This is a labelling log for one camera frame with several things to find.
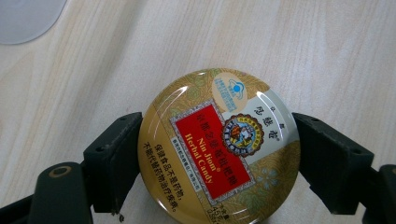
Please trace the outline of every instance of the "logo emblem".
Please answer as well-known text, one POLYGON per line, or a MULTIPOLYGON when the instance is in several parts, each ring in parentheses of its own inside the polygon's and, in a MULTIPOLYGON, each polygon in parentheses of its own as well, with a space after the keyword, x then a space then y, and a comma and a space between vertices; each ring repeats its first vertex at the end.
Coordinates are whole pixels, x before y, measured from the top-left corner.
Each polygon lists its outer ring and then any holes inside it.
POLYGON ((222 132, 224 146, 235 156, 246 157, 260 149, 264 137, 262 125, 250 115, 238 114, 225 121, 222 132))

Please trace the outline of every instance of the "tin lid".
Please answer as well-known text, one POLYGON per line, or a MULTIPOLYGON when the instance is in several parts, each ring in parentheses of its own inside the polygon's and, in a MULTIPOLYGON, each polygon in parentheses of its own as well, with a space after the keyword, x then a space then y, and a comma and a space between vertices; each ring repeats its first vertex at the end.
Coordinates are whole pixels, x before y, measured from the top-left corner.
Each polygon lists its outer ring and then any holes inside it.
POLYGON ((232 69, 188 74, 164 89, 138 139, 143 180, 181 223, 251 223, 286 200, 300 142, 267 84, 232 69))

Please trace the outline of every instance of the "round tin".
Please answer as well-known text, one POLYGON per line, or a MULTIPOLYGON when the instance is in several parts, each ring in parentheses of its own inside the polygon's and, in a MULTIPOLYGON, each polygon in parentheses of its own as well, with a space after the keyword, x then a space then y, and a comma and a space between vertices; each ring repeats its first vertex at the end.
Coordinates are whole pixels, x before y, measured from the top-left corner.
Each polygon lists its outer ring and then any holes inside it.
POLYGON ((149 107, 138 140, 143 180, 181 223, 252 223, 286 200, 300 142, 267 84, 232 69, 188 74, 149 107))

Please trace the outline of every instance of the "blue logo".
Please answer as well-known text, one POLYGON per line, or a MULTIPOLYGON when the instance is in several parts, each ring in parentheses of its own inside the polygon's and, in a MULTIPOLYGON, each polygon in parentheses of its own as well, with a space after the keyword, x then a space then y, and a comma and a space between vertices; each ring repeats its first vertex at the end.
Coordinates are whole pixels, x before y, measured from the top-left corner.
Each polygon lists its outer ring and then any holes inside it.
POLYGON ((231 93, 232 97, 238 98, 238 100, 242 100, 244 97, 244 89, 245 85, 242 82, 237 82, 233 79, 230 79, 230 85, 228 86, 228 91, 231 93))

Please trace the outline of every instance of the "wooden table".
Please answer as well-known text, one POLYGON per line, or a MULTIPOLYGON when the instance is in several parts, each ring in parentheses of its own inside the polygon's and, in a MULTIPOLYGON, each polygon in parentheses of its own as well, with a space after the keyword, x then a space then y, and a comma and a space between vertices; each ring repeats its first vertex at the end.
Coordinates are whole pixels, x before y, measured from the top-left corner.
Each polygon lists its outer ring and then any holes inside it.
MULTIPOLYGON (((189 72, 228 67, 267 82, 292 111, 396 163, 396 1, 67 1, 55 25, 0 46, 0 206, 82 152, 113 120, 143 113, 189 72)), ((264 223, 360 223, 329 214, 299 175, 264 223)), ((137 178, 125 223, 175 223, 137 178)), ((95 223, 119 223, 93 214, 95 223)))

